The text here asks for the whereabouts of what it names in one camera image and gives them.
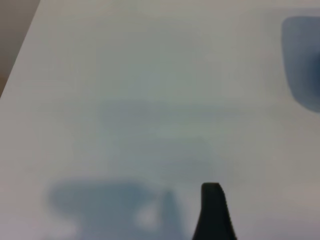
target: blue object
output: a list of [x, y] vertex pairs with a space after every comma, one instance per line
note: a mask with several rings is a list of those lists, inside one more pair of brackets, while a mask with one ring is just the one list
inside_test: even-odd
[[282, 52], [294, 99], [320, 112], [320, 17], [287, 18], [282, 24]]

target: blurry object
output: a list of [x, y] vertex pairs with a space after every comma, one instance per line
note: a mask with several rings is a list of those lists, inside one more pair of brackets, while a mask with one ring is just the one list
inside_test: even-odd
[[320, 17], [296, 16], [282, 24], [282, 51], [294, 99], [320, 112]]
[[202, 185], [201, 213], [193, 240], [237, 240], [219, 183]]

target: white table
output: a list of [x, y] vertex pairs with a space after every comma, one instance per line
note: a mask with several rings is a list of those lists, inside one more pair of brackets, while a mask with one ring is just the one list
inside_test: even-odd
[[190, 239], [203, 182], [240, 240], [319, 239], [320, 118], [281, 46], [319, 6], [42, 0], [0, 100], [0, 239]]

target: black object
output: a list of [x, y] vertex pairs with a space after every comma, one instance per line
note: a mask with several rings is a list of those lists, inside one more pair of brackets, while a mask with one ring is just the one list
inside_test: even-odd
[[219, 183], [202, 185], [201, 212], [192, 240], [237, 240]]

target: black plastic piece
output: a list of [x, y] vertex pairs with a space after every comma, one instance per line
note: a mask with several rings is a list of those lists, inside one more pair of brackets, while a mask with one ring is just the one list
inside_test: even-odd
[[201, 212], [192, 240], [237, 240], [219, 183], [202, 185]]

